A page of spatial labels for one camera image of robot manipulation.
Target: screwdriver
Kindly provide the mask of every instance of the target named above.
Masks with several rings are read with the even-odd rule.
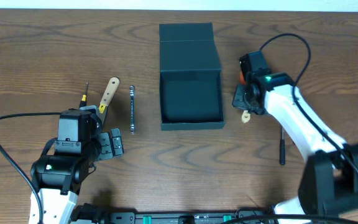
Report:
[[[89,85],[90,85],[90,83],[86,82],[85,93],[84,93],[84,95],[82,95],[82,99],[81,99],[81,102],[80,102],[80,108],[83,107],[83,106],[86,106],[86,94],[88,92],[88,86]]]

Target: wooden table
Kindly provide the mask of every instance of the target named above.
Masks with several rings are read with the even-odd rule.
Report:
[[[160,130],[159,23],[213,22],[222,65],[226,125],[220,130]],[[145,211],[235,210],[294,197],[305,163],[287,137],[278,163],[279,125],[231,106],[238,58],[267,39],[294,32],[312,49],[300,89],[320,117],[358,141],[358,13],[0,10],[0,115],[76,108],[85,83],[98,104],[108,80],[121,85],[105,129],[120,128],[126,153],[99,162],[78,204]],[[265,50],[275,71],[295,78],[306,60],[292,38]],[[137,132],[129,132],[129,86],[136,86]],[[58,117],[0,121],[0,142],[29,175]],[[30,188],[0,153],[0,223],[27,223]],[[347,215],[358,220],[358,212]]]

